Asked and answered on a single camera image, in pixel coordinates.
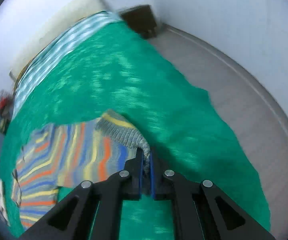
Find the green bedsheet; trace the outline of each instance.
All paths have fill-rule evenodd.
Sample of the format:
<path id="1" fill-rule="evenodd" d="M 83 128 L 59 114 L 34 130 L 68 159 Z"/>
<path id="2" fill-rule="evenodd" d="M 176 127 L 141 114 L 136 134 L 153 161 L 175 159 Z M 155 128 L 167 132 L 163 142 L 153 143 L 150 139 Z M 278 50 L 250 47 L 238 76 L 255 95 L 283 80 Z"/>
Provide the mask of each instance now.
<path id="1" fill-rule="evenodd" d="M 112 23 L 66 55 L 31 93 L 11 122 L 1 153 L 10 230 L 23 228 L 10 198 L 12 170 L 30 133 L 49 122 L 88 121 L 112 108 L 145 136 L 175 171 L 212 180 L 264 228 L 270 211 L 257 171 L 236 136 L 212 107 L 207 91 L 191 86 L 123 22 Z M 62 189 L 63 196 L 67 189 Z M 123 204 L 120 239 L 172 239 L 169 202 L 144 196 Z"/>

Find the floor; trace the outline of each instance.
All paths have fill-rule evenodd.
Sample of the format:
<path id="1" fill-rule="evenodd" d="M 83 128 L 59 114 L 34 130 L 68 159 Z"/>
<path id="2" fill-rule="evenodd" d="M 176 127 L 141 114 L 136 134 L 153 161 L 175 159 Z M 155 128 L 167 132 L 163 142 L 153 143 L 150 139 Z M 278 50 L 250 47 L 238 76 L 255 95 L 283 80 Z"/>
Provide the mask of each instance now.
<path id="1" fill-rule="evenodd" d="M 271 211 L 271 233 L 288 238 L 288 119 L 272 96 L 231 58 L 170 26 L 149 42 L 194 86 L 208 90 L 258 171 Z"/>

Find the wooden floor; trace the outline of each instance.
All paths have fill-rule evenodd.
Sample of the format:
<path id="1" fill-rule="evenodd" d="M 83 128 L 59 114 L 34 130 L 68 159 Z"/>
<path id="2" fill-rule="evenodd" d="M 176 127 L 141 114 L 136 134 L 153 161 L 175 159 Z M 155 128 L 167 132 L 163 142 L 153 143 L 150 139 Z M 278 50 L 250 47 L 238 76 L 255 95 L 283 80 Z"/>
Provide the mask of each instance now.
<path id="1" fill-rule="evenodd" d="M 234 130 L 258 171 L 271 211 L 271 233 L 288 238 L 288 119 L 271 95 L 240 65 L 209 44 L 166 27 L 149 42 L 194 86 Z"/>

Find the metal bolt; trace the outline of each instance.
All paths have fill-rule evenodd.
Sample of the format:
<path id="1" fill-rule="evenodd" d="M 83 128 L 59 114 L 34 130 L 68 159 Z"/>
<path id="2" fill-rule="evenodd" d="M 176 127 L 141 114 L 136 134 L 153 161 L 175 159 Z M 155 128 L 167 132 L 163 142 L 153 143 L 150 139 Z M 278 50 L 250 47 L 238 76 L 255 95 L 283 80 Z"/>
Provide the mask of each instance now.
<path id="1" fill-rule="evenodd" d="M 120 171 L 121 177 L 127 177 L 130 173 L 128 171 Z"/>
<path id="2" fill-rule="evenodd" d="M 172 170 L 166 170 L 164 172 L 164 174 L 167 176 L 167 177 L 171 177 L 171 176 L 174 176 L 175 172 L 172 171 Z"/>
<path id="3" fill-rule="evenodd" d="M 81 184 L 82 188 L 88 188 L 92 185 L 92 182 L 90 182 L 89 180 L 84 180 Z"/>
<path id="4" fill-rule="evenodd" d="M 213 183 L 210 180 L 205 179 L 203 181 L 203 185 L 204 185 L 204 187 L 211 187 L 213 185 Z"/>

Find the striped sweater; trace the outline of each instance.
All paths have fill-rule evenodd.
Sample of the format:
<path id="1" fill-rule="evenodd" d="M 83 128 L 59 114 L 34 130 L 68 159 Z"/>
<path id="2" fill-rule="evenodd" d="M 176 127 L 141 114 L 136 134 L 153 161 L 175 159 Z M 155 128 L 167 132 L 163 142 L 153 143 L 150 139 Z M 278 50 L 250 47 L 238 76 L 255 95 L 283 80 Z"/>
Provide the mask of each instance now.
<path id="1" fill-rule="evenodd" d="M 58 187 L 76 187 L 83 180 L 107 179 L 144 152 L 149 165 L 149 145 L 140 132 L 112 110 L 89 122 L 45 125 L 31 134 L 13 171 L 12 199 L 28 229 L 57 201 Z"/>

